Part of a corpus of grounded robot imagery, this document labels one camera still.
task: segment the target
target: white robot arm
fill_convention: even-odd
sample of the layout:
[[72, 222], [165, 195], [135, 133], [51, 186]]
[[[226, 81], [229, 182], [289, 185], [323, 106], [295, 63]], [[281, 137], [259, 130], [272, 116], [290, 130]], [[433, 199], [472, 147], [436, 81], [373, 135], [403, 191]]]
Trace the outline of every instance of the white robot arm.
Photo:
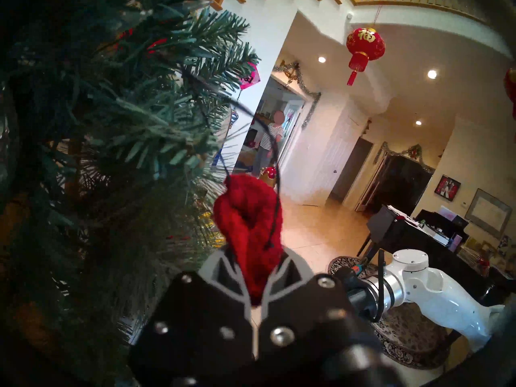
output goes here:
[[[365, 279], [378, 294], [378, 278]], [[434, 323], [465, 336], [473, 351], [489, 340], [503, 305], [484, 307], [441, 270], [428, 267], [423, 251], [401, 250], [384, 270], [384, 311], [404, 302], [415, 302]]]

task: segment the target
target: striped shirt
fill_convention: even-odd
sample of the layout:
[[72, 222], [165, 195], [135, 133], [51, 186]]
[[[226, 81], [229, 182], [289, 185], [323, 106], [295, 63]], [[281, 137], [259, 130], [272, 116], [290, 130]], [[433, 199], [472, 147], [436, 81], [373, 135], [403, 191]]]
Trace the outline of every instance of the striped shirt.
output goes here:
[[[269, 132], [270, 132], [270, 135], [273, 137], [273, 139], [276, 139], [276, 136], [283, 137], [283, 134], [285, 133], [283, 128], [281, 126], [273, 127], [273, 125], [276, 126], [275, 123], [269, 123]], [[262, 138], [262, 141], [260, 143], [260, 147], [263, 147], [266, 150], [272, 150], [273, 149], [273, 146], [270, 143], [269, 135], [267, 133], [263, 134], [263, 138]]]

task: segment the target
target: framed picture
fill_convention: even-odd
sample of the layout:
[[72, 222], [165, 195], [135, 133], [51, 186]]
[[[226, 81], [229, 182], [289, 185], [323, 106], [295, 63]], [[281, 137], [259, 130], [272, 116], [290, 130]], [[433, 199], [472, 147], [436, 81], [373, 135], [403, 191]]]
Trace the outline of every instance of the framed picture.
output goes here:
[[448, 176], [443, 174], [434, 192], [436, 194], [439, 194], [443, 198], [446, 198], [448, 201], [453, 201], [455, 195], [457, 194], [457, 191], [459, 190], [459, 187], [460, 183], [457, 180], [449, 178]]
[[467, 210], [466, 219], [496, 238], [501, 238], [511, 213], [512, 208], [509, 205], [478, 189]]

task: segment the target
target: doorway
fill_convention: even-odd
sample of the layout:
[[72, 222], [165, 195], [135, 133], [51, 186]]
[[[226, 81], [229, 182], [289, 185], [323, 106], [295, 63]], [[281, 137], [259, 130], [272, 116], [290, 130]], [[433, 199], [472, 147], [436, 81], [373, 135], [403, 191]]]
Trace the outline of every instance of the doorway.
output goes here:
[[263, 127], [256, 122], [260, 119], [266, 125], [273, 122], [273, 116], [276, 111], [282, 111], [285, 114], [285, 121], [281, 125], [284, 133], [282, 139], [278, 143], [279, 162], [285, 157], [287, 151], [291, 148], [291, 136], [298, 120], [305, 101], [301, 96], [282, 85], [274, 78], [270, 77], [262, 99], [258, 104], [251, 126], [247, 131], [246, 138], [243, 141], [242, 149], [236, 160], [233, 174], [251, 172], [256, 152], [260, 146], [260, 141], [265, 133]]
[[351, 186], [355, 182], [355, 179], [362, 169], [365, 160], [369, 156], [372, 145], [373, 143], [370, 141], [359, 137], [355, 147], [353, 148], [353, 151], [351, 151], [344, 169], [342, 169], [342, 172], [338, 177], [337, 182], [335, 183], [335, 186], [333, 186], [333, 190], [330, 193], [330, 198], [340, 203], [344, 201], [347, 194], [349, 193]]
[[410, 158], [384, 156], [355, 210], [370, 217], [382, 205], [392, 205], [410, 215], [431, 177], [432, 173]]

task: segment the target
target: lantern tassel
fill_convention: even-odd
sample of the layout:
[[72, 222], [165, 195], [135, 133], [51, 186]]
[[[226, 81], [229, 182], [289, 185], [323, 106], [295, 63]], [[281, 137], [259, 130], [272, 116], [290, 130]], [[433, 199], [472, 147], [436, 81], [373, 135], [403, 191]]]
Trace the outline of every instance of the lantern tassel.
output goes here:
[[354, 70], [351, 72], [351, 76], [348, 79], [348, 86], [352, 86], [353, 82], [355, 81], [356, 78], [357, 78], [357, 71]]

